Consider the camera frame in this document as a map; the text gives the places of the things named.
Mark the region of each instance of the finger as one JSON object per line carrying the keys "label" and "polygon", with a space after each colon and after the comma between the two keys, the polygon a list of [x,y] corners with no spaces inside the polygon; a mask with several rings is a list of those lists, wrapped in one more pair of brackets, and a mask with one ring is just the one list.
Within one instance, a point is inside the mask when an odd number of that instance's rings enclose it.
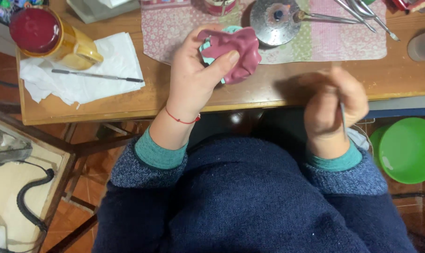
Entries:
{"label": "finger", "polygon": [[238,51],[232,50],[215,59],[210,66],[197,73],[197,75],[199,75],[200,80],[204,80],[215,86],[236,65],[238,60]]}
{"label": "finger", "polygon": [[340,114],[337,113],[339,97],[336,89],[331,86],[324,86],[313,99],[316,107],[314,118],[317,124],[326,128],[340,126],[341,118],[337,118],[337,115]]}
{"label": "finger", "polygon": [[365,89],[355,77],[340,67],[333,67],[330,71],[330,84],[337,87],[345,106],[351,108],[362,107],[367,104]]}
{"label": "finger", "polygon": [[204,41],[200,41],[197,39],[197,35],[199,34],[199,32],[205,29],[220,31],[223,28],[224,26],[221,24],[206,24],[206,25],[197,27],[196,29],[192,30],[192,32],[190,32],[187,35],[186,39],[183,42],[181,50],[186,50],[191,53],[194,53],[194,52],[196,53],[198,51],[198,48],[204,43]]}

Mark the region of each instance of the sweater sleeve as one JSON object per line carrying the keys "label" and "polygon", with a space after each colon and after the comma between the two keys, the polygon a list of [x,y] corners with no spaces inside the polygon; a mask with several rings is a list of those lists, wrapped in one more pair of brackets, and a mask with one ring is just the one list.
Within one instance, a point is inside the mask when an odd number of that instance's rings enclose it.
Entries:
{"label": "sweater sleeve", "polygon": [[172,187],[186,163],[186,147],[157,146],[148,130],[127,145],[107,184],[97,212],[97,252],[153,252],[160,247]]}
{"label": "sweater sleeve", "polygon": [[320,163],[309,162],[305,175],[371,252],[393,253],[402,249],[403,253],[415,253],[382,174],[365,150],[356,151],[362,159],[349,169],[323,168],[317,166]]}

